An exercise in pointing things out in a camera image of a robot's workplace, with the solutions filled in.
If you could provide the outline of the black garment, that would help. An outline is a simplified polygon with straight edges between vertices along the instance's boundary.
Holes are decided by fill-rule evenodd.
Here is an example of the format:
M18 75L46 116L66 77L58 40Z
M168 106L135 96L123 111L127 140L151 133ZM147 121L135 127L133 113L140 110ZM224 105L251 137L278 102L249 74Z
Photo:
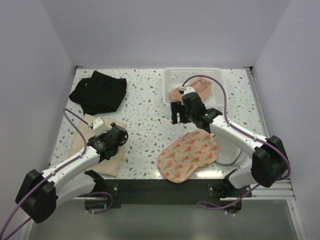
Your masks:
M83 78L69 99L79 104L84 114L97 115L115 112L127 93L127 79L114 78L98 71Z

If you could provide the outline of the tulip print mesh laundry bag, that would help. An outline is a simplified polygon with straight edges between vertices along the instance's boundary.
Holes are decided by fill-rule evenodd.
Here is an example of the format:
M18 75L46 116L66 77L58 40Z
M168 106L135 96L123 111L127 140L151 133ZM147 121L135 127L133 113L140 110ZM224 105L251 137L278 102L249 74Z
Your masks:
M195 130L163 149L157 165L167 180L180 184L195 170L208 167L218 157L219 145L215 137L204 130Z

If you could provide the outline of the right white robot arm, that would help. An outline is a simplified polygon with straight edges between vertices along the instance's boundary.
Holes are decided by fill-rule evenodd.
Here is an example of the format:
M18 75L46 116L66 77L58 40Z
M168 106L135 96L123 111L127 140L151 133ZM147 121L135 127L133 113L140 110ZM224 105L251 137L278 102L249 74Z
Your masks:
M251 159L248 167L232 170L212 187L219 198L233 197L251 184L269 188L290 174L290 163L279 137L257 135L232 123L221 111L206 108L196 92L170 103L170 109L174 125L193 123L198 129L230 142Z

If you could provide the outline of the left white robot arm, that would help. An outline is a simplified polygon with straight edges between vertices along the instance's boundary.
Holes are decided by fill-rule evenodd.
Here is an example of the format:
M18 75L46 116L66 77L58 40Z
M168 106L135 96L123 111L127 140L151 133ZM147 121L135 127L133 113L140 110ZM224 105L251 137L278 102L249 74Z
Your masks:
M99 196L106 186L92 166L118 153L128 138L125 128L111 123L109 127L93 126L95 136L84 148L41 172L29 171L15 198L15 203L37 224L48 219L56 207L81 195Z

